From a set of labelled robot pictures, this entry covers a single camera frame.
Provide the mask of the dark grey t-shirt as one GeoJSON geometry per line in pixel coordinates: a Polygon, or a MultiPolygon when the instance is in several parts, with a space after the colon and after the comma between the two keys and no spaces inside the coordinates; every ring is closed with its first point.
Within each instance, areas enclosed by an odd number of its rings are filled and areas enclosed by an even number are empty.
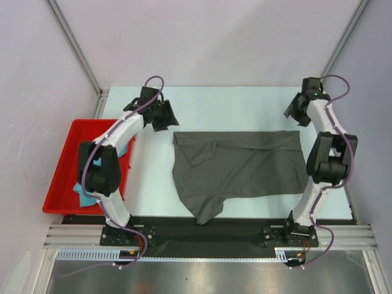
{"type": "Polygon", "coordinates": [[[302,194],[308,175],[299,131],[174,132],[178,197],[204,225],[224,201],[302,194]]]}

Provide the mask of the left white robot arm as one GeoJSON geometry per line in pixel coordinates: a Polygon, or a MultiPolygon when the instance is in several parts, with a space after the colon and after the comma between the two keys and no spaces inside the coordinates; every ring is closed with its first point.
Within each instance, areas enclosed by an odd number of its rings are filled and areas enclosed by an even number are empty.
{"type": "Polygon", "coordinates": [[[99,204],[106,223],[115,228],[113,236],[123,245],[135,239],[135,229],[128,225],[130,212],[119,191],[119,154],[149,124],[159,132],[179,123],[162,88],[143,86],[140,95],[124,107],[122,115],[102,135],[80,143],[78,149],[77,183],[81,192],[99,204]]]}

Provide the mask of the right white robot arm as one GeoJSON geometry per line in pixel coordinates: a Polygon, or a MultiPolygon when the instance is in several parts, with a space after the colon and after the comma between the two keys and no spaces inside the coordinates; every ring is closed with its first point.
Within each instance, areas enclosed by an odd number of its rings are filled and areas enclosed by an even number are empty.
{"type": "Polygon", "coordinates": [[[303,79],[301,92],[284,113],[300,126],[306,127],[313,123],[317,132],[306,162],[309,180],[282,231],[283,240],[290,246],[296,246],[303,239],[315,235],[315,218],[327,192],[345,185],[353,170],[358,137],[344,130],[333,110],[333,102],[350,91],[347,80],[340,79],[346,84],[347,90],[335,99],[324,91],[321,78],[303,79]]]}

